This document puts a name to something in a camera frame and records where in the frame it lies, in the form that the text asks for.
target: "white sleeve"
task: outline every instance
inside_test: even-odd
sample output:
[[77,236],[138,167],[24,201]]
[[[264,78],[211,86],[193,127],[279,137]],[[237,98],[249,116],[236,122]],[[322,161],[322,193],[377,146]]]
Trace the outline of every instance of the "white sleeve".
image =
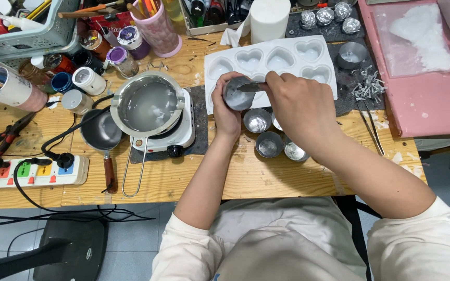
[[221,238],[191,227],[172,214],[152,263],[151,281],[209,281],[222,257]]
[[376,221],[367,237],[376,281],[450,280],[450,208],[439,197],[413,218]]

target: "paper towel roll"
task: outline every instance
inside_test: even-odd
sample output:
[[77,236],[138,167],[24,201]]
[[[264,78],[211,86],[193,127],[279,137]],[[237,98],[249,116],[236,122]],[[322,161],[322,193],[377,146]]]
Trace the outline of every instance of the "paper towel roll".
[[249,10],[251,42],[284,38],[290,9],[289,0],[255,0]]

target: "power strip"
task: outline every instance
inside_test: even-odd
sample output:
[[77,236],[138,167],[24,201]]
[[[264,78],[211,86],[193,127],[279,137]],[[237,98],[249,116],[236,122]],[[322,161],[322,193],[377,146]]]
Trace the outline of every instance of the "power strip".
[[[8,168],[0,168],[0,188],[14,188],[14,169],[19,162],[28,158],[12,159]],[[56,162],[48,166],[25,163],[17,171],[21,187],[58,186],[63,184],[83,184],[88,177],[90,160],[84,156],[74,156],[74,163],[67,169],[60,168]]]

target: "wooden table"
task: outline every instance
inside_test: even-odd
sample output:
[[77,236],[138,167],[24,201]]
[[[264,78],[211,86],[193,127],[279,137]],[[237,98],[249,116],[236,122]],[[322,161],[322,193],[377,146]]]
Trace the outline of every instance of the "wooden table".
[[[215,33],[194,37],[206,40],[199,41],[182,35],[183,46],[178,54],[171,58],[161,59],[151,52],[149,56],[140,61],[141,70],[145,69],[149,62],[155,66],[162,62],[167,66],[167,70],[163,68],[161,71],[175,78],[180,86],[204,85],[204,56],[229,48],[219,45],[221,36],[222,33]],[[248,44],[250,44],[249,36],[241,39],[242,46]],[[107,71],[104,77],[108,80],[107,89],[94,99],[113,93],[126,81],[113,69]],[[105,101],[98,108],[103,108],[108,104],[109,101]],[[25,114],[26,112],[0,103],[0,132]],[[378,118],[376,122],[383,124],[386,121],[384,111],[376,111],[376,116]],[[213,117],[209,116],[208,120],[209,141],[211,142],[215,137],[216,130]],[[60,104],[53,110],[45,108],[23,130],[21,136],[12,144],[7,153],[12,155],[39,153],[41,145],[45,141],[67,130],[72,121],[72,113],[64,110]],[[338,121],[343,124],[341,129],[348,136],[370,150],[376,151],[359,112],[352,111],[339,117]],[[400,165],[407,166],[409,170],[415,170],[417,174],[421,171],[419,176],[426,182],[413,139],[393,139],[388,128],[378,130],[378,133],[385,151],[384,157],[392,159],[396,153],[401,153],[403,161],[400,162]],[[314,162],[312,158],[304,163],[297,163],[289,160],[284,154],[271,159],[259,156],[254,148],[255,138],[256,135],[243,130],[230,160],[223,199],[353,194],[353,191],[333,172]],[[135,197],[125,198],[121,192],[121,184],[128,148],[129,141],[125,137],[110,152],[114,159],[114,169],[117,171],[119,186],[115,195],[101,193],[105,189],[103,153],[93,150],[85,144],[78,131],[68,135],[53,151],[59,153],[70,151],[74,155],[87,156],[90,159],[90,167],[86,183],[80,186],[35,187],[24,188],[24,190],[33,200],[45,207],[177,201],[203,159],[202,155],[188,155],[181,158],[146,162],[139,193]],[[365,163],[355,164],[362,165],[362,168],[366,169]],[[136,190],[140,167],[140,164],[130,164],[128,168],[125,182],[127,194],[132,194]],[[32,205],[16,188],[0,188],[0,208],[29,207]]]

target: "hot plate knob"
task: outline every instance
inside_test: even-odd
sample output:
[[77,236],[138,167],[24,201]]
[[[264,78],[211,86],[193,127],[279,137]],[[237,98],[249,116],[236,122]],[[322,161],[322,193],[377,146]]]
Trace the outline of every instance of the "hot plate knob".
[[181,145],[170,145],[170,146],[166,147],[166,149],[167,149],[167,154],[171,158],[182,156],[182,152],[184,151],[184,147]]

